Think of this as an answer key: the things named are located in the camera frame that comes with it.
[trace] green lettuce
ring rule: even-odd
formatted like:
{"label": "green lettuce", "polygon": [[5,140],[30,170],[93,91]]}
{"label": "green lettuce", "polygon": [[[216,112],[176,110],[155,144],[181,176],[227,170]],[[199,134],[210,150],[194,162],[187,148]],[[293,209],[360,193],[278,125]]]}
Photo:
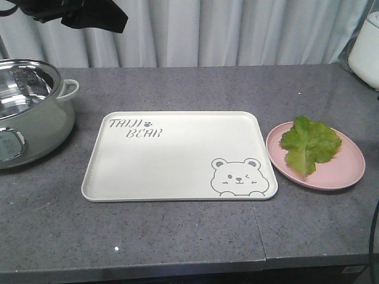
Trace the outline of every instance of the green lettuce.
{"label": "green lettuce", "polygon": [[280,140],[281,147],[288,150],[285,161],[303,176],[316,170],[315,163],[330,161],[341,144],[336,131],[321,121],[310,121],[304,115],[295,119],[294,125]]}

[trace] stainless steel inner pot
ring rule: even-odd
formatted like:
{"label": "stainless steel inner pot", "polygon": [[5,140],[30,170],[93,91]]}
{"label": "stainless steel inner pot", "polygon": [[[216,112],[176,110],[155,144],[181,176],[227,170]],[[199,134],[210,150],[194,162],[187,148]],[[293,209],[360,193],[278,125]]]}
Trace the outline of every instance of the stainless steel inner pot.
{"label": "stainless steel inner pot", "polygon": [[23,59],[0,62],[0,120],[36,107],[55,92],[60,75],[50,65]]}

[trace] tray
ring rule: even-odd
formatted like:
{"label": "tray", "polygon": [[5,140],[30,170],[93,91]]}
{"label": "tray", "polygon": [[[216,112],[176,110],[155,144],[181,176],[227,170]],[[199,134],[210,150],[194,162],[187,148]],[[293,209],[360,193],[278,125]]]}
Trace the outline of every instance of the tray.
{"label": "tray", "polygon": [[268,199],[278,185],[247,112],[113,112],[82,184],[94,202]]}

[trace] bear ear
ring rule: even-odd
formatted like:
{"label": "bear ear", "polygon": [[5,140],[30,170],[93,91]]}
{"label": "bear ear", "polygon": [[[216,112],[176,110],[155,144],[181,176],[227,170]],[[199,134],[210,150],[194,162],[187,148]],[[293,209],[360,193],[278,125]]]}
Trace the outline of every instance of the bear ear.
{"label": "bear ear", "polygon": [[214,159],[212,161],[212,167],[213,167],[213,169],[217,170],[219,167],[221,167],[222,165],[224,165],[226,163],[227,163],[227,161],[225,161],[224,159],[217,158],[217,159]]}
{"label": "bear ear", "polygon": [[247,158],[244,161],[245,164],[249,164],[250,166],[253,166],[257,170],[261,167],[261,163],[258,160],[255,160],[253,158]]}

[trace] black object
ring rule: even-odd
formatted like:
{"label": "black object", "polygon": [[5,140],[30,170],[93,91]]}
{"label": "black object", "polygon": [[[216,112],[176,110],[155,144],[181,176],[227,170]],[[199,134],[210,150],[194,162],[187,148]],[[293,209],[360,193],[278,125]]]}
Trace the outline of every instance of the black object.
{"label": "black object", "polygon": [[375,208],[374,216],[372,217],[370,240],[368,242],[368,259],[369,259],[368,266],[370,268],[370,278],[371,278],[372,284],[377,283],[375,270],[374,270],[374,237],[375,237],[375,228],[377,226],[378,214],[379,214],[379,201]]}
{"label": "black object", "polygon": [[101,28],[122,33],[128,16],[112,0],[6,0],[16,6],[0,11],[4,17],[19,7],[36,21],[48,22],[62,18],[70,28]]}
{"label": "black object", "polygon": [[299,267],[255,272],[106,280],[81,284],[353,284],[361,272],[342,273],[345,268],[346,266]]}

